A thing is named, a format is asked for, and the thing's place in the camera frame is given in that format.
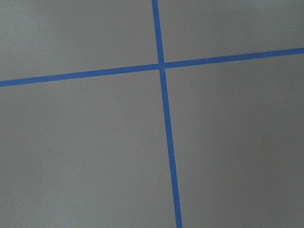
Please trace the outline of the brown paper table mat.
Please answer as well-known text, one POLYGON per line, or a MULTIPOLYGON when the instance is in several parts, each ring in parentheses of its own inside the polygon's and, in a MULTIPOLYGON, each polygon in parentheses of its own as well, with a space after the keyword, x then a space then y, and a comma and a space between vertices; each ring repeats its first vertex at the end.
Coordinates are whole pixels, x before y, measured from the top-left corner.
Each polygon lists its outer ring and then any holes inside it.
POLYGON ((3 0, 3 228, 301 228, 301 0, 3 0))

